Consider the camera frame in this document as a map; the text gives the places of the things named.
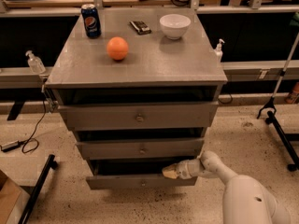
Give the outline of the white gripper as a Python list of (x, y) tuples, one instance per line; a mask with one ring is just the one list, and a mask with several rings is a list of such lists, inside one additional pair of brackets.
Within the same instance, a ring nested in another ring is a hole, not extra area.
[(181, 161), (177, 165), (171, 164), (167, 167), (164, 167), (162, 173), (164, 177), (170, 179), (191, 179), (192, 175), (189, 170), (189, 161)]

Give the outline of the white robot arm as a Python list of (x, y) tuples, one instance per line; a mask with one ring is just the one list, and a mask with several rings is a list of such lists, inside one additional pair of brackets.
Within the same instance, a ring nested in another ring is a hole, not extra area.
[(253, 177), (234, 172), (212, 151), (164, 167), (163, 175), (171, 179), (219, 178), (224, 184), (223, 224), (291, 224), (289, 211), (270, 191)]

